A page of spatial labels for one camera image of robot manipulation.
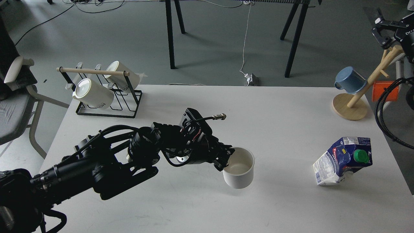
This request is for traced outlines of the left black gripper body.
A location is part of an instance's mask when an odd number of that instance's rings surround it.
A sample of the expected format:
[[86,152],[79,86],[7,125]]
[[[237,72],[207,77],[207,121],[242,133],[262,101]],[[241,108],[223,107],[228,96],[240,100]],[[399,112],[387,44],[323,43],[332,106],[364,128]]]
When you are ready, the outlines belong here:
[[213,136],[212,129],[206,121],[225,118],[224,113],[202,117],[194,108],[187,108],[179,125],[154,122],[152,136],[155,138],[155,145],[175,167],[212,163],[213,147],[223,143]]

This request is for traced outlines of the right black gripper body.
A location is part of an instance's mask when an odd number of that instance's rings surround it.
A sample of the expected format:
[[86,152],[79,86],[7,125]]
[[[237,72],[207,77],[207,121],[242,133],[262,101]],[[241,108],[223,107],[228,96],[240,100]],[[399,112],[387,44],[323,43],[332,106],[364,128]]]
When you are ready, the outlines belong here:
[[414,30],[404,32],[400,44],[410,63],[414,63]]

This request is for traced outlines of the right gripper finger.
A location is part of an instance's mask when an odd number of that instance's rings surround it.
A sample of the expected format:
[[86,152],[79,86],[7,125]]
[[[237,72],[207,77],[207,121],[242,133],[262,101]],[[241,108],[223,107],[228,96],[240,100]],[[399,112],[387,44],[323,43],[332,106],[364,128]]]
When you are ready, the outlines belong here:
[[414,13],[404,16],[400,22],[405,26],[405,28],[401,28],[401,30],[412,31],[414,29]]
[[371,32],[382,49],[388,49],[395,42],[395,32],[403,28],[403,23],[386,20],[379,8],[375,10],[375,16]]

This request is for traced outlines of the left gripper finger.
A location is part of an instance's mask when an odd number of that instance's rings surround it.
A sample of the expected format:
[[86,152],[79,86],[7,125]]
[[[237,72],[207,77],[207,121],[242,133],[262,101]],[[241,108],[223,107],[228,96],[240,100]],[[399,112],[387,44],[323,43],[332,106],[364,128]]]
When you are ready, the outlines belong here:
[[212,149],[212,163],[218,171],[228,166],[230,156],[235,152],[232,145],[219,144]]

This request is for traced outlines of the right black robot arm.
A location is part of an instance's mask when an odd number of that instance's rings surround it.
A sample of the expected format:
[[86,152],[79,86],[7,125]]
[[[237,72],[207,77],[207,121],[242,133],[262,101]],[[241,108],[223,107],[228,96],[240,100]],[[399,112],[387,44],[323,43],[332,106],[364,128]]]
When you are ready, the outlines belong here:
[[[413,13],[404,16],[399,21],[389,21],[384,18],[380,8],[377,8],[375,12],[377,19],[375,19],[375,23],[372,27],[372,34],[374,35],[375,39],[378,41],[378,43],[381,45],[383,49],[389,49],[391,48],[392,44],[398,42],[402,46],[403,52],[405,53],[403,57],[407,58],[410,64],[413,64]],[[387,128],[383,118],[384,108],[388,106],[386,100],[387,97],[392,93],[393,90],[399,87],[399,85],[405,83],[413,85],[413,75],[408,75],[405,78],[397,78],[396,81],[393,81],[389,87],[384,88],[384,91],[383,93],[381,93],[375,107],[375,120],[380,130],[387,137],[392,139],[393,142],[396,142],[409,149],[413,149],[413,145],[410,145],[402,141],[397,136],[395,136],[389,130],[389,128]]]

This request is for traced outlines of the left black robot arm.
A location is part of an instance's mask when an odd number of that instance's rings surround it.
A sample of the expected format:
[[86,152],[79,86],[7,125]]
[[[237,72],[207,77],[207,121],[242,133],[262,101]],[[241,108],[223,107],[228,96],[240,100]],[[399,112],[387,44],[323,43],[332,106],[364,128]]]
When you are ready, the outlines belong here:
[[154,122],[150,127],[115,125],[88,136],[75,147],[75,153],[57,165],[32,176],[26,169],[1,172],[1,232],[46,232],[44,217],[67,222],[54,205],[92,188],[102,200],[108,200],[158,173],[155,164],[162,152],[174,167],[212,163],[218,171],[228,166],[235,152],[231,145],[219,142],[207,120],[224,120],[225,114],[202,117],[187,108],[179,125]]

